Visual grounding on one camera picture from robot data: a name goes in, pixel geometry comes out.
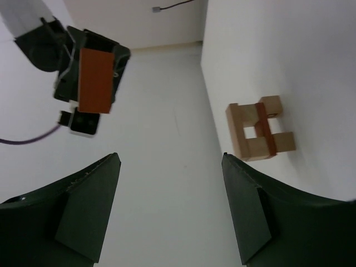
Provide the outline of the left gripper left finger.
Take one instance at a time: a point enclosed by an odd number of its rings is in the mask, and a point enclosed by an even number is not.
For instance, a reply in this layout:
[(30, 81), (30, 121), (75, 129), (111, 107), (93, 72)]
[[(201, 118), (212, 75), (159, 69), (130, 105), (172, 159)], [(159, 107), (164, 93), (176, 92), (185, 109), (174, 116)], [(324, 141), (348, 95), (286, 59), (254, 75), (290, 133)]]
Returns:
[(112, 153), (72, 175), (1, 203), (1, 265), (98, 263), (120, 168), (118, 154)]

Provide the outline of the light long plank block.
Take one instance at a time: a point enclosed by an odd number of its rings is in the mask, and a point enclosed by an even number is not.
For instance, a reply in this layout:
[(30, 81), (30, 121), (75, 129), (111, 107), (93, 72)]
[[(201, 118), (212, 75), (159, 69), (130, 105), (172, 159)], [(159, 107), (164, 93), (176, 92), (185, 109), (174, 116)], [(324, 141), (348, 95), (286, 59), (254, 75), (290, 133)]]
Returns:
[(250, 158), (250, 150), (244, 132), (243, 117), (239, 105), (237, 103), (229, 104), (226, 109), (226, 116), (234, 155), (246, 161)]

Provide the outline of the reddish long plank block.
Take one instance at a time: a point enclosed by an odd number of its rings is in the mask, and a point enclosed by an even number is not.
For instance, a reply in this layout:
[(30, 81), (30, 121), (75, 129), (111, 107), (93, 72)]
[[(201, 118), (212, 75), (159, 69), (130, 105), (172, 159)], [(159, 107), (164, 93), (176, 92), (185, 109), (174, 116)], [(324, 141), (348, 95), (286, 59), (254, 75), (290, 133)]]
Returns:
[(266, 140), (266, 144), (269, 150), (269, 156), (267, 159), (270, 159), (277, 154), (276, 144), (271, 133), (270, 125), (268, 122), (268, 114), (266, 112), (265, 105), (262, 102), (258, 102), (255, 104), (258, 121), (254, 126), (255, 133), (257, 137), (263, 137)]

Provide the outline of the dark red arch block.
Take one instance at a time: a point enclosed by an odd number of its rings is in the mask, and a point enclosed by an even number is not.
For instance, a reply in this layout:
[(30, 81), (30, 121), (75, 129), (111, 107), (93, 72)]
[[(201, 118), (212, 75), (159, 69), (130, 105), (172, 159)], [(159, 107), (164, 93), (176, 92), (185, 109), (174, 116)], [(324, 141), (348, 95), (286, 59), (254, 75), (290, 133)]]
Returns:
[(78, 110), (84, 113), (110, 112), (112, 105), (114, 54), (80, 50)]

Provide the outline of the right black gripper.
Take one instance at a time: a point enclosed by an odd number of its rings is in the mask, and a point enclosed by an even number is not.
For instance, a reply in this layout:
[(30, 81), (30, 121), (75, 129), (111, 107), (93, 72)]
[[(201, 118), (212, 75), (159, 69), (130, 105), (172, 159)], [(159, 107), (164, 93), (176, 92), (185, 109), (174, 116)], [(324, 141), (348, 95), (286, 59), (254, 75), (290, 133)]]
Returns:
[(80, 50), (89, 48), (114, 54), (111, 100), (115, 102), (116, 92), (131, 57), (130, 49), (87, 29), (79, 30), (68, 26), (66, 37), (66, 47), (60, 60), (58, 76), (54, 85), (54, 98), (64, 102), (77, 101)]

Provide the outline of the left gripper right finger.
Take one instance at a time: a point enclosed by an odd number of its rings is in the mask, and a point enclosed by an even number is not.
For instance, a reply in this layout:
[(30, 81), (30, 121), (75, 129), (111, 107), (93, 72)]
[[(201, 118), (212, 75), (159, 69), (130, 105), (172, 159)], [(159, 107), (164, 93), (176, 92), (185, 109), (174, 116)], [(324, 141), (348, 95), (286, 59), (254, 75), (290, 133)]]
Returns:
[(227, 153), (222, 170), (244, 266), (355, 265), (355, 201), (301, 191)]

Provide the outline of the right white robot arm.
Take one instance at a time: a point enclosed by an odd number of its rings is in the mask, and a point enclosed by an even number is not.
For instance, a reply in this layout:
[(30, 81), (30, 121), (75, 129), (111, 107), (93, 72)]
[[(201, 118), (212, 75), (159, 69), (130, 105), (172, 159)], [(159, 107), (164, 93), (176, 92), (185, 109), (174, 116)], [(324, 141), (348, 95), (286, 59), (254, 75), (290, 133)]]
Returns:
[(39, 70), (57, 72), (54, 98), (78, 100), (80, 50), (114, 54), (112, 98), (116, 98), (131, 51), (88, 29), (64, 27), (44, 1), (1, 1), (1, 16), (15, 44)]

